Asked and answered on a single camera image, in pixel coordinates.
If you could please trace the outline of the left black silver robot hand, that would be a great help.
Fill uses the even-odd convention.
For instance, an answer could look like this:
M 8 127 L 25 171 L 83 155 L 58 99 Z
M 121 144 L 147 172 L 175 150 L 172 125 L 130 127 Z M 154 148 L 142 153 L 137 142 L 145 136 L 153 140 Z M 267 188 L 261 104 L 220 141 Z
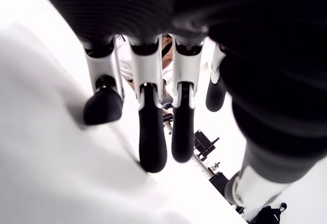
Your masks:
M 139 103 L 139 158 L 147 172 L 167 161 L 162 34 L 172 36 L 172 155 L 194 150 L 194 105 L 203 43 L 215 42 L 206 106 L 226 93 L 247 140 L 229 202 L 265 206 L 326 156 L 326 0 L 49 0 L 82 43 L 94 95 L 87 125 L 119 120 L 124 90 L 116 35 L 128 38 Z

